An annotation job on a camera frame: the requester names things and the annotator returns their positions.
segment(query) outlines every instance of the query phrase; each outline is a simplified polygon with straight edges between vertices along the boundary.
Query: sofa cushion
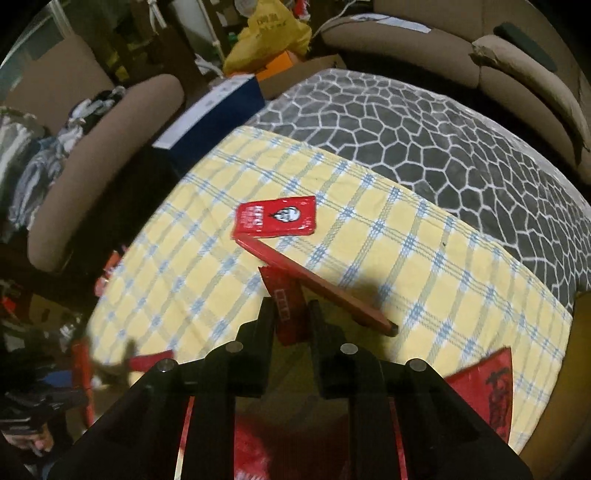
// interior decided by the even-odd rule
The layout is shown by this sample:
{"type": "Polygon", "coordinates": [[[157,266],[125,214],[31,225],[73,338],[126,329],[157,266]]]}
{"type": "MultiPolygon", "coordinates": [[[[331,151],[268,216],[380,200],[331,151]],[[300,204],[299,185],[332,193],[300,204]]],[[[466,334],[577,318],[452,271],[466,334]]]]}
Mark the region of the sofa cushion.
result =
{"type": "Polygon", "coordinates": [[[558,67],[554,60],[548,55],[535,41],[523,33],[517,25],[510,22],[504,22],[495,27],[494,33],[497,37],[504,38],[507,42],[512,43],[518,49],[527,53],[536,62],[542,64],[551,72],[557,72],[558,67]]]}
{"type": "Polygon", "coordinates": [[[581,72],[580,75],[579,105],[581,106],[581,110],[583,111],[583,115],[587,120],[589,128],[591,128],[591,85],[583,72],[581,72]]]}
{"type": "Polygon", "coordinates": [[[500,70],[482,67],[478,88],[531,127],[572,167],[576,166],[573,141],[565,126],[527,87],[500,70]]]}
{"type": "Polygon", "coordinates": [[[35,268],[46,272],[61,269],[70,241],[107,185],[183,101],[183,89],[175,77],[153,77],[130,88],[80,140],[29,232],[28,257],[35,268]]]}
{"type": "Polygon", "coordinates": [[[469,88],[478,85],[479,69],[469,56],[472,45],[441,30],[422,33],[375,21],[356,22],[345,18],[329,25],[322,32],[322,38],[328,46],[338,50],[388,56],[469,88]]]}
{"type": "Polygon", "coordinates": [[[374,12],[419,22],[468,41],[483,35],[482,0],[374,0],[374,12]]]}
{"type": "Polygon", "coordinates": [[[569,88],[554,73],[496,35],[479,38],[473,45],[475,61],[502,70],[542,97],[583,145],[587,149],[591,147],[591,132],[583,111],[569,88]]]}
{"type": "Polygon", "coordinates": [[[591,153],[585,149],[581,152],[581,163],[579,164],[577,171],[579,172],[581,180],[587,185],[591,185],[591,153]]]}
{"type": "Polygon", "coordinates": [[[32,113],[55,135],[77,103],[113,87],[90,47],[73,35],[25,68],[5,104],[32,113]]]}
{"type": "Polygon", "coordinates": [[[535,41],[556,63],[556,75],[571,92],[579,95],[579,65],[548,19],[525,0],[483,0],[483,35],[511,22],[535,41]]]}

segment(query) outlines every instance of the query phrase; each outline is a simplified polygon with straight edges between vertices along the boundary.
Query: striped cloth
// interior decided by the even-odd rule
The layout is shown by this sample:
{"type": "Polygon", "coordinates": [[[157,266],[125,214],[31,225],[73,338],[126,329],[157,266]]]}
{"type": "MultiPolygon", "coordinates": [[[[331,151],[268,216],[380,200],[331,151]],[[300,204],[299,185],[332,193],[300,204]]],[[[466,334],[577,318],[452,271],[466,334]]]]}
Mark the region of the striped cloth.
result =
{"type": "MultiPolygon", "coordinates": [[[[423,358],[442,376],[510,346],[509,444],[519,452],[556,382],[567,310],[495,241],[454,216],[360,165],[255,128],[228,136],[146,224],[90,320],[94,359],[119,364],[134,342],[138,354],[174,349],[186,362],[232,340],[267,294],[261,262],[230,238],[234,209],[311,194],[316,232],[265,242],[379,307],[400,334],[380,336],[321,300],[326,319],[380,358],[423,358]]],[[[319,399],[307,345],[275,343],[268,392],[239,408],[309,429],[346,404],[319,399]]]]}

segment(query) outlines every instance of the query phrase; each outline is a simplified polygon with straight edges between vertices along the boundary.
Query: orange box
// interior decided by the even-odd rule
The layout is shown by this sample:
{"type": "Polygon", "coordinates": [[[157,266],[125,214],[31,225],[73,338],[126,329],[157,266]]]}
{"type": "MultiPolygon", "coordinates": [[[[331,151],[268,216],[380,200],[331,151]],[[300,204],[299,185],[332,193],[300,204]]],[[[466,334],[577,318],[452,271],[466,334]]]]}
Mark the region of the orange box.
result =
{"type": "Polygon", "coordinates": [[[256,79],[260,82],[292,68],[296,63],[300,63],[300,59],[292,52],[285,51],[267,63],[265,69],[256,74],[256,79]]]}

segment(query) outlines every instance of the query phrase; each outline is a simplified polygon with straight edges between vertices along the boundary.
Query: red packet wrapper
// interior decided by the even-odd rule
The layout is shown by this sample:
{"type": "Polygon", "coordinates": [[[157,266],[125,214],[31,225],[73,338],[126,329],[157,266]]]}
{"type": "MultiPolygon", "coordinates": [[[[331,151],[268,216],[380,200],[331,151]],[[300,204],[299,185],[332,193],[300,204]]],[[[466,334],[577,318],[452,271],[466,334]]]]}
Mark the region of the red packet wrapper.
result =
{"type": "Polygon", "coordinates": [[[300,283],[279,268],[259,267],[259,270],[279,312],[277,339],[284,346],[307,341],[310,338],[308,306],[300,283]]]}
{"type": "Polygon", "coordinates": [[[240,204],[232,237],[237,233],[257,238],[311,235],[314,230],[316,197],[289,197],[240,204]]]}

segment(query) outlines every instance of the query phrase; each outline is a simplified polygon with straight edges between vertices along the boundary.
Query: clothing pile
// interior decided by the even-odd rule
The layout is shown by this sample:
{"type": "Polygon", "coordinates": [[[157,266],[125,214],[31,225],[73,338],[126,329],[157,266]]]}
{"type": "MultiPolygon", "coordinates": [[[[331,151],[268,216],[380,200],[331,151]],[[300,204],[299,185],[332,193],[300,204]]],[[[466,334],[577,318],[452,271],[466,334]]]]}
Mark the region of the clothing pile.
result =
{"type": "Polygon", "coordinates": [[[118,86],[80,102],[56,136],[45,135],[34,116],[0,107],[2,242],[9,242],[22,228],[31,229],[71,151],[124,96],[125,88],[118,86]]]}

